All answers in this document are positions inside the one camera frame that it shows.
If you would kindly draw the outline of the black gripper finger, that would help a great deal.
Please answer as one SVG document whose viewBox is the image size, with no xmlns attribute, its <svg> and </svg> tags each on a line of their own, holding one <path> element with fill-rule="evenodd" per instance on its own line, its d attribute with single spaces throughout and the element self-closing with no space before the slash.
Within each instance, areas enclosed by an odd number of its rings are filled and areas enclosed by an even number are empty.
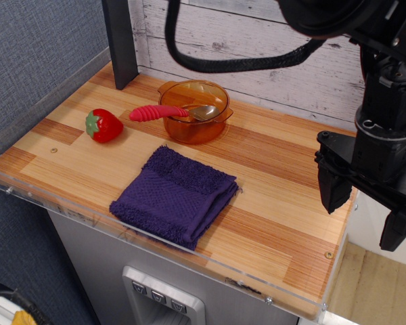
<svg viewBox="0 0 406 325">
<path fill-rule="evenodd" d="M 391 211 L 385 221 L 380 239 L 383 251 L 395 251 L 406 239 L 406 209 Z"/>
<path fill-rule="evenodd" d="M 332 214 L 351 197 L 352 184 L 348 172 L 319 166 L 318 182 L 321 203 Z"/>
</svg>

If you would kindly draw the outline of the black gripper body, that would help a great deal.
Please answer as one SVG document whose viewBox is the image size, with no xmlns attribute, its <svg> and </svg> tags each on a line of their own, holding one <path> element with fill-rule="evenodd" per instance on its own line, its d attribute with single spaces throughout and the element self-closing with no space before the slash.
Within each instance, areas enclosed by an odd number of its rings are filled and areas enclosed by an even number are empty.
<svg viewBox="0 0 406 325">
<path fill-rule="evenodd" d="M 352 188 L 391 210 L 406 208 L 406 125 L 385 129 L 361 118 L 356 136 L 321 131 L 317 141 L 318 168 L 346 171 Z"/>
</svg>

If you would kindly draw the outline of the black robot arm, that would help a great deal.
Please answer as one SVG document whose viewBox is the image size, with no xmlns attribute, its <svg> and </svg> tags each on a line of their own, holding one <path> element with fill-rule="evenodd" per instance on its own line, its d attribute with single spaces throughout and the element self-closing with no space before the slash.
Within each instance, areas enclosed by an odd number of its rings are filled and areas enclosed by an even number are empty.
<svg viewBox="0 0 406 325">
<path fill-rule="evenodd" d="M 406 1 L 280 1 L 286 22 L 313 39 L 348 35 L 361 54 L 365 81 L 353 137 L 322 131 L 315 155 L 328 212 L 353 188 L 389 214 L 380 248 L 406 239 Z"/>
</svg>

